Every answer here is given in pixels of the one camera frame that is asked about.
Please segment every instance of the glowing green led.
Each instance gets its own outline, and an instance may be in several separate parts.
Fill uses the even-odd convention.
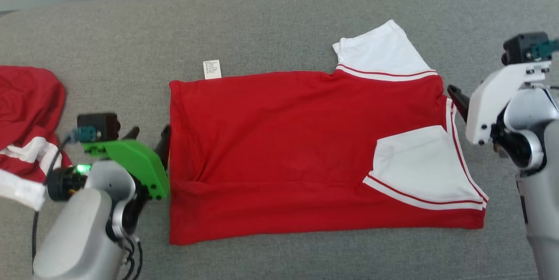
[[[91,169],[91,166],[89,164],[78,164],[76,165],[76,172],[82,174],[85,173],[87,171],[89,171]]]

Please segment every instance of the white care label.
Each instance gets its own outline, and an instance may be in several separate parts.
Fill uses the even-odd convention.
[[[204,78],[216,79],[221,78],[221,68],[219,67],[219,59],[204,62]]]

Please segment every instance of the shirt sleeve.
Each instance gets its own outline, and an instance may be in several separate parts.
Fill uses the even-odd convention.
[[[360,71],[405,75],[431,69],[392,20],[358,37],[341,38],[332,47],[339,63]]]

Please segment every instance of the gray table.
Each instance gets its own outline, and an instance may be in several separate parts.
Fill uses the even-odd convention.
[[[171,80],[203,79],[202,61],[224,76],[277,70],[333,71],[331,44],[389,19],[445,84],[471,93],[501,67],[516,33],[559,36],[559,0],[109,0],[18,11],[0,19],[0,64],[50,69],[68,99],[58,131],[78,113],[115,111],[123,130],[155,145],[168,121]],[[557,64],[551,81],[557,83]],[[463,124],[459,130],[463,135]],[[462,137],[471,174],[489,195],[485,228],[401,228],[256,235],[169,246],[166,201],[140,219],[144,279],[174,278],[536,278],[515,187],[515,170],[489,146]],[[79,147],[76,162],[90,161]],[[62,204],[49,202],[39,240]],[[0,200],[0,278],[29,278],[32,210]]]

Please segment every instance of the robotic arm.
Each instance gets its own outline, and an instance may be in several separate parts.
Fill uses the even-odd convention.
[[[539,278],[559,279],[559,110],[551,87],[538,83],[549,72],[559,40],[528,33],[503,48],[505,67],[482,81],[471,98],[453,85],[447,90],[466,122],[468,141],[492,141],[519,168],[517,187]]]
[[[47,178],[50,198],[68,203],[34,259],[34,279],[116,279],[127,250],[128,258],[132,256],[134,242],[141,251],[135,236],[140,212],[149,200],[169,192],[165,169],[170,129],[164,129],[155,151],[135,140],[138,127],[116,140],[119,129],[113,113],[78,117],[79,141],[102,160],[57,169]],[[126,279],[133,268],[132,260]]]

